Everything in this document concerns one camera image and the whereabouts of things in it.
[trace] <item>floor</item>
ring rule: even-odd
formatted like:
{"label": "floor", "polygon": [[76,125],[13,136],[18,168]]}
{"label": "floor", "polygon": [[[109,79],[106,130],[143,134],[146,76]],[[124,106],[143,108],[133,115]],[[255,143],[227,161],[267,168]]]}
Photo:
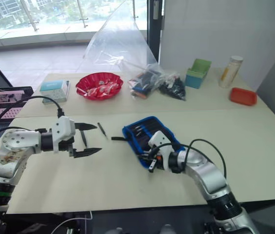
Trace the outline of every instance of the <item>floor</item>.
{"label": "floor", "polygon": [[32,86],[36,90],[48,73],[99,71],[83,59],[86,46],[77,44],[0,51],[0,70],[13,86]]}
{"label": "floor", "polygon": [[[67,219],[85,215],[88,217],[89,214],[63,214]],[[275,234],[275,206],[253,212],[251,217],[261,234]],[[203,223],[212,221],[207,206],[187,206],[93,212],[93,220],[86,222],[87,232],[84,231],[83,220],[78,220],[77,223],[81,228],[81,234],[115,234],[108,231],[117,227],[123,228],[124,233],[128,234],[159,234],[160,228],[165,224],[172,225],[176,234],[203,234]],[[14,231],[19,230],[20,223],[17,221],[13,225],[8,222],[8,227]],[[33,234],[50,234],[54,228],[55,225],[41,226]],[[66,229],[61,227],[55,233],[65,234]]]}

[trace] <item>bottle cap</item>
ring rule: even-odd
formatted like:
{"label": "bottle cap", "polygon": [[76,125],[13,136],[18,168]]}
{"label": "bottle cap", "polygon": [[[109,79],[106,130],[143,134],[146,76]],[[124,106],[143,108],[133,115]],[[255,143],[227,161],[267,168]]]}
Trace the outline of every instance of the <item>bottle cap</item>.
{"label": "bottle cap", "polygon": [[232,62],[243,62],[243,57],[239,55],[233,55],[231,56],[231,61]]}

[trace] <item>clear plastic bag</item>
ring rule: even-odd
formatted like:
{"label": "clear plastic bag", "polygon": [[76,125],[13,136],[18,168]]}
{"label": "clear plastic bag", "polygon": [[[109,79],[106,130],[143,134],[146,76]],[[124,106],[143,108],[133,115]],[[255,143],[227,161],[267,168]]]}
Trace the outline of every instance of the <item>clear plastic bag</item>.
{"label": "clear plastic bag", "polygon": [[128,2],[123,2],[93,36],[84,58],[94,66],[118,67],[134,96],[146,98],[164,82],[164,71],[139,31]]}

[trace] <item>table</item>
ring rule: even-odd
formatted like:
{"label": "table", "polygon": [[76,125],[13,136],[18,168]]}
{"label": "table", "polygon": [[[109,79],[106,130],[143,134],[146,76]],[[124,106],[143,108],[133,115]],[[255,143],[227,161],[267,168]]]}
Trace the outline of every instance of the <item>table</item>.
{"label": "table", "polygon": [[[120,93],[114,98],[105,101],[92,101],[76,94],[75,85],[87,74],[49,74],[45,81],[57,79],[70,80],[71,87],[68,100],[67,102],[60,103],[66,115],[249,109],[248,106],[229,101],[228,98],[231,89],[223,89],[218,86],[217,79],[221,77],[222,70],[221,68],[211,68],[200,89],[186,87],[186,101],[173,99],[160,94],[158,91],[151,94],[147,100],[140,98],[133,99],[130,95],[127,82],[124,82]],[[125,75],[119,75],[124,81],[128,80]],[[232,87],[250,90],[239,76],[234,80]],[[39,88],[35,91],[34,95],[40,95]],[[266,104],[258,97],[255,108],[261,107],[267,108]],[[56,111],[54,105],[41,105],[41,100],[34,99],[28,101],[18,114],[18,117],[53,116],[54,111]]]}
{"label": "table", "polygon": [[[211,141],[227,164],[228,182],[240,202],[275,199],[275,115],[268,108],[121,113],[70,116],[76,122],[100,122],[107,135],[121,136],[124,125],[155,115],[182,143]],[[16,118],[12,125],[50,127],[56,117]],[[107,140],[99,129],[86,132],[95,155],[71,158],[67,152],[32,155],[10,201],[9,214],[113,210],[205,204],[186,175],[157,170],[150,174],[126,142]],[[83,145],[79,133],[76,147]],[[222,170],[213,148],[195,147]]]}

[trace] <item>bottle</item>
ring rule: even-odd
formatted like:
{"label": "bottle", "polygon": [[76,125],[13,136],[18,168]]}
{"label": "bottle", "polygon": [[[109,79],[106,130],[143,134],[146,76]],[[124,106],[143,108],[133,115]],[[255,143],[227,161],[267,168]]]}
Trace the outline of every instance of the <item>bottle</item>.
{"label": "bottle", "polygon": [[242,62],[243,62],[243,57],[238,55],[231,56],[230,62],[225,68],[221,76],[221,79],[219,80],[220,87],[222,88],[230,87]]}

